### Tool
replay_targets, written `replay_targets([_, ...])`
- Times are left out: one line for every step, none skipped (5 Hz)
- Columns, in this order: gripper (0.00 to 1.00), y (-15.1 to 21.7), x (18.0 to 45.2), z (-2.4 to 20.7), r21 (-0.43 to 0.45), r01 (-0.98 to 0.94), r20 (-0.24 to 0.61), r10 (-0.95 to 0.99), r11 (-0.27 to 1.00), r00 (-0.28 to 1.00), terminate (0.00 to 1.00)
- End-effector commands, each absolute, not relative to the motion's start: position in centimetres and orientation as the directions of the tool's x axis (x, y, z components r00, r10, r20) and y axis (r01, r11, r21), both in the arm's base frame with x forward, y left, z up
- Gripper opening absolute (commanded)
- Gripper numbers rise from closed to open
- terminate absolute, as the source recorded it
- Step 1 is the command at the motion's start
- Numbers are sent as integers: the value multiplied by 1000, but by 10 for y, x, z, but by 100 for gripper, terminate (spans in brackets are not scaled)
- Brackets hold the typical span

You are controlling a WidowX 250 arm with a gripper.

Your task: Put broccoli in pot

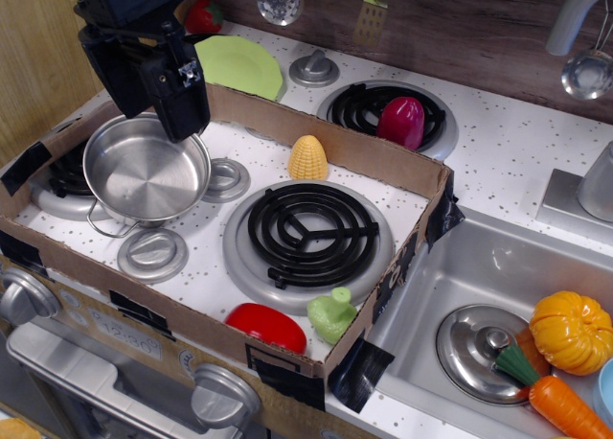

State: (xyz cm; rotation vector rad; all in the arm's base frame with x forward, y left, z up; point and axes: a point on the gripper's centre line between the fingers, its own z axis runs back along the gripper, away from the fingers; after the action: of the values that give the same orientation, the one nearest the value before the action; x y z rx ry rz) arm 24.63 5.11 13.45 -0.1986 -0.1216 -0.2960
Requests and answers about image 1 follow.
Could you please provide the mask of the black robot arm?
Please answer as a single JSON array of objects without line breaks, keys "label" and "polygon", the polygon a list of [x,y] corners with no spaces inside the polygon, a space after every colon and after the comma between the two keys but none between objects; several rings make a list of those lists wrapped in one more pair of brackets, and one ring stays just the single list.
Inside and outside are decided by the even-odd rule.
[{"label": "black robot arm", "polygon": [[153,108],[173,143],[210,121],[194,46],[175,11],[185,0],[79,0],[79,43],[120,111],[131,119]]}]

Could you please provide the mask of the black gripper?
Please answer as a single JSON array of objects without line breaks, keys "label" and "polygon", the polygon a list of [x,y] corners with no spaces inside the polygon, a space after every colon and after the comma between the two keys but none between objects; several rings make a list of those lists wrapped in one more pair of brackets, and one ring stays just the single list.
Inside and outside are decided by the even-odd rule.
[{"label": "black gripper", "polygon": [[169,139],[179,143],[211,116],[202,67],[174,11],[78,7],[77,15],[85,21],[81,47],[116,106],[127,118],[153,106]]}]

